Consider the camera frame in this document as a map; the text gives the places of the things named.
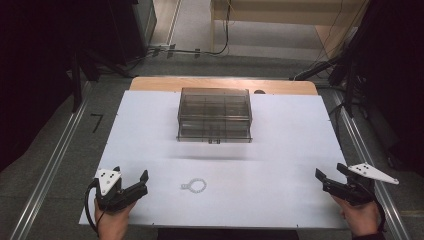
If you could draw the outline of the white table cover sheet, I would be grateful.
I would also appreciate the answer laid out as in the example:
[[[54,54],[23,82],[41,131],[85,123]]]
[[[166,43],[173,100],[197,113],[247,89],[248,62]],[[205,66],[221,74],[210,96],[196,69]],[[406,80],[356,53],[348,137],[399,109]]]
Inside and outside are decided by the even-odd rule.
[[[339,207],[315,177],[337,181],[344,157],[320,96],[254,94],[250,143],[177,140],[176,92],[127,91],[100,167],[124,186],[147,170],[136,225],[343,229]]]

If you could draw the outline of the metal floor rail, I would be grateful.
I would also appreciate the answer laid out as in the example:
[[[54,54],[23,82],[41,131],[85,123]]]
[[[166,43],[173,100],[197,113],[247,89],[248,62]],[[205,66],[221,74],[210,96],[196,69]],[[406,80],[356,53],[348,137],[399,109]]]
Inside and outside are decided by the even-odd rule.
[[[338,116],[335,118],[335,122],[337,123],[337,132],[340,132],[340,128],[346,129],[357,155],[354,160],[349,162],[355,164],[366,163],[376,167],[375,156],[366,144],[365,137],[358,127],[358,121],[355,117],[351,117],[347,110],[342,106],[344,102],[342,93],[339,91],[332,92],[331,99],[338,111]],[[406,225],[401,218],[400,212],[388,191],[387,184],[381,181],[376,182],[375,194],[385,212],[387,230],[393,237],[393,240],[412,240]]]
[[[15,225],[9,240],[26,240],[30,229],[36,219],[41,206],[47,196],[49,188],[56,176],[59,166],[64,158],[68,146],[75,134],[75,131],[81,121],[86,109],[88,99],[93,91],[95,83],[86,82],[82,88],[82,102],[75,113],[72,113],[66,123],[66,126],[55,145],[49,161],[41,174],[35,189],[26,201],[22,213],[19,215],[17,224]]]

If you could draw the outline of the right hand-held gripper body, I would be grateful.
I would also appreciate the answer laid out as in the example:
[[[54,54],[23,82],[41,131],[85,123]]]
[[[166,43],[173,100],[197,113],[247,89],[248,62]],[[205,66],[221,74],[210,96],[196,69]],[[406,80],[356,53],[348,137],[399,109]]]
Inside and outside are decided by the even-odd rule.
[[[322,183],[323,190],[330,195],[346,200],[352,206],[358,206],[372,202],[375,198],[375,181],[382,181],[397,185],[399,180],[389,176],[367,163],[347,166],[350,175],[346,177],[346,183],[340,183],[329,179]]]

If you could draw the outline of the transparent grey drawer box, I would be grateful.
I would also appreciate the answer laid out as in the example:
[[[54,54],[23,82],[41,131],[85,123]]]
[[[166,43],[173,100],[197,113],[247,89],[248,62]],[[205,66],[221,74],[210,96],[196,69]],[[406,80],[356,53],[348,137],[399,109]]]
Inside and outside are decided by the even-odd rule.
[[[178,141],[209,144],[252,141],[248,89],[184,87],[177,117]]]

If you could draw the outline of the light wooden desk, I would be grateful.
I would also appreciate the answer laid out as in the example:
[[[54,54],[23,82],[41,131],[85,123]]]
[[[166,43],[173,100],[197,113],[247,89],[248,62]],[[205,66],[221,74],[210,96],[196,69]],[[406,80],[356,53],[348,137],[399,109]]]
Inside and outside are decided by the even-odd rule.
[[[358,27],[370,0],[210,0],[211,40],[214,21],[313,25],[328,58],[341,53],[351,30]]]

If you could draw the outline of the person's right hand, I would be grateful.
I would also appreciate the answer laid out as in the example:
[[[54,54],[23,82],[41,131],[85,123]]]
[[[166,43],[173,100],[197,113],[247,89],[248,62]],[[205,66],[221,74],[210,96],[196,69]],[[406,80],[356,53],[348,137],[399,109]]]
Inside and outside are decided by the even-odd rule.
[[[340,214],[354,237],[378,233],[379,212],[374,202],[352,206],[346,200],[336,196],[333,196],[333,200],[340,206]]]

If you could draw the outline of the dark cabinet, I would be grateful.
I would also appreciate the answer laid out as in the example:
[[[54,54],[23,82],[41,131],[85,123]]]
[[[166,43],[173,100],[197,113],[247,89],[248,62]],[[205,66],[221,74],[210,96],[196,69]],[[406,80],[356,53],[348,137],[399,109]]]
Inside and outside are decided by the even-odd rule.
[[[147,55],[157,23],[153,0],[111,0],[122,62]]]

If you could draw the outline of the black stand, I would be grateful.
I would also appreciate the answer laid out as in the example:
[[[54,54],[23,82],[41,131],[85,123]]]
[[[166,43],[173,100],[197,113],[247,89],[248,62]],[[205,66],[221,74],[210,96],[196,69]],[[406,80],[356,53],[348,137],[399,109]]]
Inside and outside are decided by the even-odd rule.
[[[313,75],[316,75],[328,68],[333,68],[328,82],[330,86],[338,86],[345,81],[345,95],[341,106],[348,113],[349,117],[353,117],[352,106],[355,105],[354,93],[355,82],[358,79],[357,60],[352,53],[341,53],[327,61],[319,62],[305,71],[302,71],[291,77],[292,81],[305,81]]]
[[[96,67],[97,63],[106,66],[113,73],[117,73],[125,78],[131,78],[128,71],[118,67],[109,59],[103,57],[98,52],[84,48],[81,44],[71,47],[71,76],[73,82],[73,108],[75,113],[82,106],[82,85],[81,73],[84,73],[88,81],[97,82],[100,78],[99,70]]]

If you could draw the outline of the person's left hand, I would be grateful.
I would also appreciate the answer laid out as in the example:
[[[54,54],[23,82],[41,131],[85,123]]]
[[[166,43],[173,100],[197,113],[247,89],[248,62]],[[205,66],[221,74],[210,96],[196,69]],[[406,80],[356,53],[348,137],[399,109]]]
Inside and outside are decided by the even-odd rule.
[[[95,221],[99,240],[123,240],[128,230],[129,215],[136,203],[114,212],[105,213],[95,204]]]

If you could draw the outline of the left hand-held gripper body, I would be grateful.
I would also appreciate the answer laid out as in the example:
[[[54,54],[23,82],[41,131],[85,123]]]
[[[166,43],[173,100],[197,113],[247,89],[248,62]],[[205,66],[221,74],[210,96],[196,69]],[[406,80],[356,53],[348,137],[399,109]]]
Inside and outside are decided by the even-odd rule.
[[[101,211],[118,212],[131,204],[125,202],[125,190],[122,188],[122,174],[108,169],[97,172],[95,198]]]

